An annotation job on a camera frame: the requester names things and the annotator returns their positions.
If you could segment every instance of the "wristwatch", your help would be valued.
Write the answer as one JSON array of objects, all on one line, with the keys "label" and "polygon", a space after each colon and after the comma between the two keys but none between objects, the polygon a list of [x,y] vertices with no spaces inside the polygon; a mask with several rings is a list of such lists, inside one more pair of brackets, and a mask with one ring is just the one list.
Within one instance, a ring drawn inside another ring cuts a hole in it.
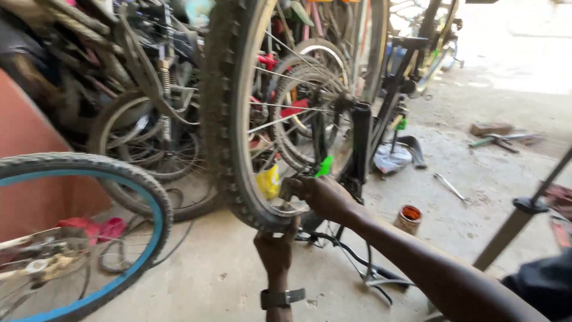
[{"label": "wristwatch", "polygon": [[260,306],[263,310],[273,307],[288,306],[306,298],[306,289],[286,290],[280,293],[270,293],[267,289],[260,292]]}]

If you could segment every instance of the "concrete floor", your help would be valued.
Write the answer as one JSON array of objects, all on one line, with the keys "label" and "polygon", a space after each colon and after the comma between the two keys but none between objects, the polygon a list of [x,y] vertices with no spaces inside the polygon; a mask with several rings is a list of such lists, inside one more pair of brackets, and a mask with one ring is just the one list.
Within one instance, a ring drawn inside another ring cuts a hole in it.
[{"label": "concrete floor", "polygon": [[[469,263],[507,218],[511,199],[530,195],[572,143],[572,84],[558,80],[572,71],[563,64],[572,54],[572,42],[510,36],[503,13],[512,5],[470,6],[459,41],[466,67],[440,75],[430,96],[409,103],[406,132],[422,142],[429,169],[409,166],[387,180],[371,175],[365,189],[375,219],[393,221],[400,206],[415,205],[424,214],[418,237]],[[467,143],[474,138],[467,130],[474,121],[506,121],[540,132],[545,140],[531,148],[517,144],[518,155],[495,146],[471,153]],[[471,204],[463,206],[432,177],[434,172]],[[557,181],[572,186],[572,169]],[[186,225],[173,228],[168,249]],[[259,291],[266,287],[266,275],[252,245],[254,234],[226,210],[201,218],[170,259],[86,321],[263,320]],[[356,235],[349,232],[344,241],[365,255]],[[523,262],[557,253],[547,216],[539,215],[489,272],[500,277]],[[398,272],[375,255],[378,263]],[[376,290],[360,285],[352,264],[331,245],[317,249],[298,243],[290,286],[305,287],[308,295],[293,305],[296,321],[415,321],[427,311],[426,299],[415,288],[402,293],[386,287],[394,299],[389,307]]]}]

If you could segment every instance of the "suspension spring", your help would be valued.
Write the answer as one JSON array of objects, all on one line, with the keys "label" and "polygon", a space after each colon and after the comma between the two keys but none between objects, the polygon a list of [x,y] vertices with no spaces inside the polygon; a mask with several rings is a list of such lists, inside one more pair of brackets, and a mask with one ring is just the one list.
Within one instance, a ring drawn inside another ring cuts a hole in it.
[{"label": "suspension spring", "polygon": [[169,69],[159,67],[158,74],[161,80],[161,86],[163,87],[163,95],[165,98],[168,98],[171,96],[171,75]]}]

